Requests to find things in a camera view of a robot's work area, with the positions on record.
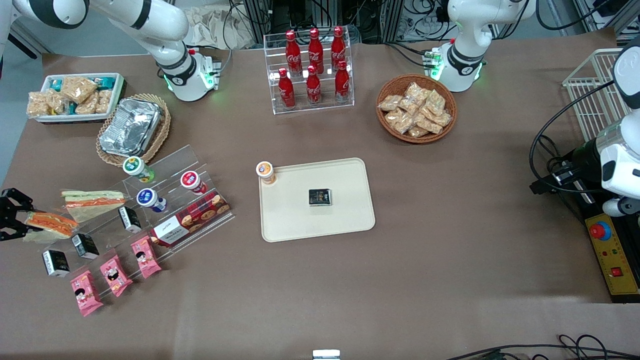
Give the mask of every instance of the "brown tablecloth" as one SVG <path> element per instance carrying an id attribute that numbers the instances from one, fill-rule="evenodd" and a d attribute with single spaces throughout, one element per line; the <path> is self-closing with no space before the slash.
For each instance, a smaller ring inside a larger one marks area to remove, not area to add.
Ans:
<path id="1" fill-rule="evenodd" d="M 194 103 L 168 91 L 149 56 L 47 57 L 47 74 L 119 72 L 128 95 L 164 98 L 172 129 L 157 159 L 190 143 L 236 218 L 88 318 L 69 279 L 44 274 L 41 246 L 0 243 L 0 356 L 308 359 L 338 348 L 344 359 L 445 359 L 586 332 L 640 351 L 640 306 L 608 303 L 578 221 L 557 197 L 528 189 L 532 138 L 568 102 L 561 81 L 593 50 L 614 46 L 612 31 L 494 42 L 482 77 L 455 95 L 456 127 L 423 146 L 378 124 L 382 84 L 419 71 L 383 45 L 354 46 L 355 107 L 277 117 L 262 51 L 234 53 L 220 90 Z M 4 187 L 47 209 L 60 206 L 60 188 L 123 179 L 95 153 L 99 128 L 29 121 Z M 549 135 L 568 151 L 580 143 L 576 128 L 564 117 Z M 258 161 L 350 157 L 367 165 L 372 230 L 261 238 Z"/>

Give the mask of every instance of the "red bottle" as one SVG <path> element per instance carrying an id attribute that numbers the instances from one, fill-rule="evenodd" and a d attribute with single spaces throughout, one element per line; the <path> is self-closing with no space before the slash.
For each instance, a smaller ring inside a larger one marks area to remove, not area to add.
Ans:
<path id="1" fill-rule="evenodd" d="M 338 61 L 338 72 L 335 73 L 335 100 L 337 102 L 349 100 L 349 73 L 347 62 L 344 60 Z"/>
<path id="2" fill-rule="evenodd" d="M 287 69 L 281 67 L 278 69 L 280 73 L 280 80 L 278 81 L 278 88 L 280 88 L 280 97 L 284 108 L 291 110 L 296 107 L 296 95 L 293 93 L 293 83 L 291 79 L 287 77 Z"/>
<path id="3" fill-rule="evenodd" d="M 333 42 L 331 43 L 331 69 L 335 74 L 338 71 L 338 61 L 344 60 L 344 39 L 342 38 L 342 26 L 333 28 Z"/>
<path id="4" fill-rule="evenodd" d="M 319 35 L 320 31 L 318 31 L 318 29 L 311 29 L 311 42 L 309 42 L 309 63 L 316 67 L 316 71 L 318 74 L 322 74 L 324 72 L 324 59 L 322 44 L 320 44 L 320 40 L 318 40 Z"/>
<path id="5" fill-rule="evenodd" d="M 296 43 L 296 33 L 293 30 L 287 31 L 287 47 L 285 54 L 287 55 L 287 64 L 289 64 L 289 72 L 294 78 L 302 76 L 302 59 L 300 58 L 300 46 Z"/>
<path id="6" fill-rule="evenodd" d="M 307 78 L 307 97 L 309 99 L 309 105 L 318 106 L 322 101 L 320 79 L 318 79 L 316 74 L 315 66 L 309 65 L 307 70 L 309 71 L 309 77 Z"/>

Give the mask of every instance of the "floor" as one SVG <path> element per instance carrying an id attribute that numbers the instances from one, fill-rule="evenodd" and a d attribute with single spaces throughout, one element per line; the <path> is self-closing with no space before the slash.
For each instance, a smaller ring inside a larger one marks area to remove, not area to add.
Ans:
<path id="1" fill-rule="evenodd" d="M 176 0 L 181 8 L 213 3 L 212 0 Z M 577 19 L 578 15 L 572 0 L 557 0 L 563 23 Z M 553 24 L 545 0 L 541 0 L 541 14 L 547 23 Z M 117 54 L 143 54 L 145 50 L 133 39 L 112 26 L 107 18 L 90 11 L 84 24 L 74 30 L 62 30 L 47 27 L 44 24 L 19 19 L 52 52 L 71 56 L 104 56 Z M 582 33 L 581 25 L 568 29 L 569 35 Z M 511 38 L 540 38 L 560 36 L 557 31 L 543 29 L 535 16 L 523 20 Z M 42 84 L 42 64 L 20 52 L 12 44 L 4 51 L 4 69 L 0 79 L 0 184 L 11 163 L 13 152 L 26 123 L 24 110 L 27 93 L 37 91 Z"/>

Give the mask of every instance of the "yogurt cup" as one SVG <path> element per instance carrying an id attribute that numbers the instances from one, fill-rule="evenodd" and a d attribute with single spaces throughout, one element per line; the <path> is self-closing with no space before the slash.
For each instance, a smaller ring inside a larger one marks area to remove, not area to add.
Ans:
<path id="1" fill-rule="evenodd" d="M 142 183 L 150 183 L 156 176 L 154 170 L 137 156 L 129 156 L 122 163 L 122 170 L 130 176 L 137 177 Z"/>
<path id="2" fill-rule="evenodd" d="M 152 189 L 140 190 L 138 196 L 136 196 L 136 200 L 140 206 L 150 208 L 156 213 L 161 213 L 166 209 L 166 200 L 158 197 L 157 192 Z"/>
<path id="3" fill-rule="evenodd" d="M 256 165 L 255 172 L 262 179 L 265 185 L 273 184 L 276 181 L 276 174 L 273 172 L 273 165 L 268 161 L 261 161 Z"/>
<path id="4" fill-rule="evenodd" d="M 207 184 L 200 179 L 200 176 L 195 171 L 187 171 L 180 177 L 180 184 L 188 190 L 191 190 L 196 195 L 204 195 L 207 192 Z"/>

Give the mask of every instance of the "round wicker basket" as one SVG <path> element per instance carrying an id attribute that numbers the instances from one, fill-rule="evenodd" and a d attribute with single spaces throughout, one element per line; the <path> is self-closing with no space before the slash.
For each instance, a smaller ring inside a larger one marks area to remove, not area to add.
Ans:
<path id="1" fill-rule="evenodd" d="M 169 136 L 169 127 L 171 126 L 171 114 L 169 114 L 169 109 L 166 107 L 166 103 L 160 97 L 152 94 L 136 94 L 131 96 L 133 99 L 145 100 L 154 102 L 163 109 L 163 116 L 160 119 L 160 123 L 158 123 L 156 132 L 154 134 L 154 138 L 149 143 L 147 151 L 140 156 L 145 163 L 149 163 L 151 159 L 156 155 L 160 146 L 162 146 L 163 142 L 166 140 L 166 137 Z M 121 167 L 122 163 L 125 161 L 124 156 L 108 154 L 102 150 L 100 147 L 100 136 L 104 133 L 104 131 L 109 127 L 111 121 L 113 120 L 113 115 L 115 115 L 118 107 L 113 110 L 113 112 L 109 115 L 107 120 L 102 125 L 100 132 L 98 133 L 98 139 L 95 141 L 95 149 L 100 156 L 100 159 L 104 160 L 107 164 L 111 164 L 117 167 Z"/>
<path id="2" fill-rule="evenodd" d="M 379 107 L 376 107 L 376 113 L 378 114 L 378 120 L 380 124 L 393 136 L 400 140 L 404 140 L 410 143 L 428 143 L 434 142 L 443 136 L 445 136 L 451 129 L 453 125 L 456 124 L 456 120 L 458 119 L 458 107 L 456 106 L 456 100 L 453 97 L 453 94 L 447 89 L 443 84 L 431 79 L 426 75 L 420 74 L 405 74 L 400 75 L 396 78 L 393 78 L 387 81 L 382 89 L 380 89 L 380 93 L 378 94 L 378 101 L 376 105 L 381 103 L 389 95 L 404 95 L 404 92 L 409 87 L 411 82 L 415 81 L 416 84 L 420 85 L 420 87 L 433 90 L 435 89 L 444 99 L 446 100 L 445 109 L 451 114 L 451 122 L 442 129 L 440 134 L 427 134 L 421 136 L 419 138 L 412 138 L 408 135 L 403 135 L 393 130 L 391 126 L 385 120 L 385 112 L 380 110 Z"/>

